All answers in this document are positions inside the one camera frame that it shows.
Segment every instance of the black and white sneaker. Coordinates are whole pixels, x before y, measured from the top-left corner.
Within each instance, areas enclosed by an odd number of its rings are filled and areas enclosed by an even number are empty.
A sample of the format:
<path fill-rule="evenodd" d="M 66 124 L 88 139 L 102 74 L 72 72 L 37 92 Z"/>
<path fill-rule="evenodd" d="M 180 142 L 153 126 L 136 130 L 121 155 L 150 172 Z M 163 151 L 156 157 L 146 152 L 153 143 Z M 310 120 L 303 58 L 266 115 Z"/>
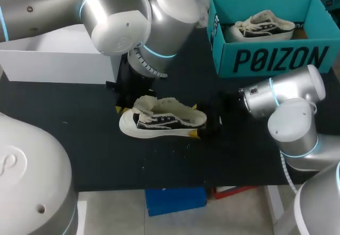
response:
<path fill-rule="evenodd" d="M 258 42 L 290 40 L 295 24 L 279 19 L 270 10 L 251 16 L 246 21 L 236 22 L 226 32 L 227 42 Z"/>
<path fill-rule="evenodd" d="M 135 138 L 189 137 L 192 131 L 203 128 L 206 121 L 202 111 L 185 106 L 175 98 L 158 100 L 146 95 L 121 116 L 119 127 L 124 134 Z"/>

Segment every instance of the black mat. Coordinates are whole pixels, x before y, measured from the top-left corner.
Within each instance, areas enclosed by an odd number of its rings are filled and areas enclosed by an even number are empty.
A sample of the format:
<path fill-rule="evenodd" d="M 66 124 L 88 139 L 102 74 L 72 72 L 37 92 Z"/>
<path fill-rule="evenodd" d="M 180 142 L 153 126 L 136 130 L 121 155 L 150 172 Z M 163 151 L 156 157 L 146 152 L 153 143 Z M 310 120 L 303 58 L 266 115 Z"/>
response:
<path fill-rule="evenodd" d="M 194 31 L 168 73 L 154 89 L 159 97 L 176 97 L 186 105 L 261 80 L 219 79 L 205 29 Z M 340 135 L 340 86 L 333 72 L 323 78 L 327 98 L 318 104 L 317 129 Z M 79 191 L 286 184 L 266 122 L 247 123 L 233 140 L 139 140 L 120 132 L 115 97 L 103 85 L 8 82 L 6 77 L 0 82 L 0 111 L 61 142 Z M 312 175 L 292 171 L 295 183 Z"/>

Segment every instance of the shoelace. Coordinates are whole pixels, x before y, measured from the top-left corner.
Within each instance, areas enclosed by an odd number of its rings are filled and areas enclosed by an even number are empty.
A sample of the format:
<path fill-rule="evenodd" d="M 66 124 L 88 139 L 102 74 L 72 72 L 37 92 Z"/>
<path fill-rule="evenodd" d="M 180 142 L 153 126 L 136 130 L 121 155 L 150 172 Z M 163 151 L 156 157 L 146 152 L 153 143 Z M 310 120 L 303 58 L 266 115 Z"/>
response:
<path fill-rule="evenodd" d="M 248 18 L 245 21 L 237 21 L 235 23 L 235 26 L 241 30 L 243 30 L 243 35 L 245 35 L 245 31 L 247 30 L 257 30 L 260 29 L 260 26 L 256 25 L 256 24 L 252 24 L 250 23 L 252 17 Z"/>

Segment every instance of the robotic arm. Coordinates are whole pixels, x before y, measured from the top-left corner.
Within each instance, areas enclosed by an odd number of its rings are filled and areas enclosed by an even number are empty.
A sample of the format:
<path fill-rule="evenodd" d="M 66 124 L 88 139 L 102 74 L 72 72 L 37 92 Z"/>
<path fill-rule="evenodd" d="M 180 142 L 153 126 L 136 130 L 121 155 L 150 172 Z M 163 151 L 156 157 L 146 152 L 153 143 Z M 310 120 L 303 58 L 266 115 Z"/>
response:
<path fill-rule="evenodd" d="M 0 42 L 84 24 L 103 55 L 129 53 L 115 88 L 133 103 L 167 77 L 199 15 L 195 0 L 0 0 Z"/>

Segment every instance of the white cylinder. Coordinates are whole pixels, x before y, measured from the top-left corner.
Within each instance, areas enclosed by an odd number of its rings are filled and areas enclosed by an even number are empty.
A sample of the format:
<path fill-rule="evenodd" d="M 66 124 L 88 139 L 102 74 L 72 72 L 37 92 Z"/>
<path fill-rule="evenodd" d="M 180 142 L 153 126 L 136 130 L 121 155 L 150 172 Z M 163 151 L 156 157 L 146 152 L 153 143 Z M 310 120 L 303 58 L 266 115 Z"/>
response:
<path fill-rule="evenodd" d="M 77 200 L 60 143 L 0 114 L 0 234 L 76 234 Z"/>

